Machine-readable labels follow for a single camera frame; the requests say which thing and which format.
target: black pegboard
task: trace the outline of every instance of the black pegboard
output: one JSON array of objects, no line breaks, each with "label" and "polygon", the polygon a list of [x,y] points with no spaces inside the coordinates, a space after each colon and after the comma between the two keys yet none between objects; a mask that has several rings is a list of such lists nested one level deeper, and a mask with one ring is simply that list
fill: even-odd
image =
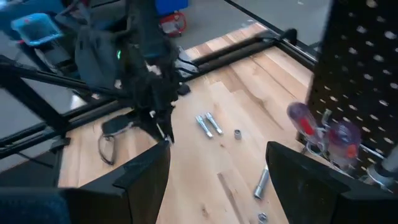
[{"label": "black pegboard", "polygon": [[[332,110],[331,122],[350,120],[383,156],[398,143],[397,9],[398,1],[334,1],[308,96],[319,123]],[[377,161],[361,151],[353,176]]]}]

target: black metal frame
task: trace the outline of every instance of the black metal frame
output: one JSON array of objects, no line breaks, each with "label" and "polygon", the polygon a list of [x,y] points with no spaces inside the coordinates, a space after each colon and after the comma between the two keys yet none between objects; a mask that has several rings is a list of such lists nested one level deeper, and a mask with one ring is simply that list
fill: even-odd
[{"label": "black metal frame", "polygon": [[[303,47],[303,43],[298,42],[297,40],[290,41],[291,43],[297,43],[299,46],[299,48],[297,48],[286,40],[275,39],[282,34],[280,29],[274,27],[272,24],[269,24],[253,13],[245,9],[243,10],[241,6],[237,6],[230,0],[225,1],[255,18],[270,30],[273,30],[273,32],[269,32],[267,30],[240,43],[194,60],[193,64],[199,68],[199,72],[192,74],[190,77],[182,78],[181,82],[193,80],[208,72],[219,69],[225,65],[229,65],[271,47],[280,48],[293,59],[301,63],[304,67],[313,70],[316,60],[300,50],[300,48]],[[127,97],[127,95],[121,91],[114,91],[105,88],[89,88],[81,80],[61,77],[52,72],[43,72],[33,68],[23,67],[23,65],[16,67],[15,64],[0,63],[0,70],[2,71],[0,86],[5,88],[44,121],[43,123],[36,124],[0,139],[0,148],[2,148],[2,150],[0,150],[0,159],[54,137],[65,136],[68,131],[126,107],[126,105],[122,105],[118,102],[118,99]],[[76,90],[93,91],[101,94],[103,98],[67,113],[59,114],[22,78]]]}]

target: clear plastic handle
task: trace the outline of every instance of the clear plastic handle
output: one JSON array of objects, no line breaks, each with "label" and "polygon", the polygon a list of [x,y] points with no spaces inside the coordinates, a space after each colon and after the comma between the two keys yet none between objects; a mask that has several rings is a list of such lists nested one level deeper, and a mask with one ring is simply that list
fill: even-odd
[{"label": "clear plastic handle", "polygon": [[357,163],[361,131],[353,123],[340,121],[332,124],[328,132],[328,152],[330,159],[340,166],[340,169]]},{"label": "clear plastic handle", "polygon": [[303,134],[310,143],[314,145],[318,144],[317,122],[305,104],[299,102],[291,103],[287,107],[287,116],[296,129]]}]

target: blue container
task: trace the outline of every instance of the blue container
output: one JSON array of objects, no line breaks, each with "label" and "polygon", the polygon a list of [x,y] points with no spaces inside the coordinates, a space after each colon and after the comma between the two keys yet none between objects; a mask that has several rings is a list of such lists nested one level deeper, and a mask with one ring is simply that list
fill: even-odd
[{"label": "blue container", "polygon": [[166,15],[188,7],[188,0],[156,0],[159,15]]},{"label": "blue container", "polygon": [[55,40],[63,34],[51,18],[44,13],[33,13],[11,22],[11,28],[21,35],[29,46],[37,46]]}]

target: wooden tabletop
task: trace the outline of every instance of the wooden tabletop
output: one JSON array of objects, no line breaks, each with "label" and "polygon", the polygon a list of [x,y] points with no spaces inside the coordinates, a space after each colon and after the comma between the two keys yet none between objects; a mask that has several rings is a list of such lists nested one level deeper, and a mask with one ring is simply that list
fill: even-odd
[{"label": "wooden tabletop", "polygon": [[[253,24],[187,54],[197,58],[264,29]],[[175,144],[157,223],[258,223],[259,212],[267,213],[269,223],[287,223],[272,177],[263,201],[256,201],[252,193],[264,167],[268,141],[297,151],[303,147],[295,140],[296,130],[285,111],[289,103],[305,101],[311,78],[311,71],[272,48],[190,81],[192,92],[177,101],[172,115]],[[72,143],[64,148],[59,187],[85,185],[155,144],[145,132],[131,129],[117,136],[115,166],[100,159],[101,123],[127,111],[68,133]],[[208,139],[196,123],[195,116],[206,112],[213,114],[223,136],[211,129],[215,137]],[[242,140],[235,140],[235,129],[241,130]]]}]

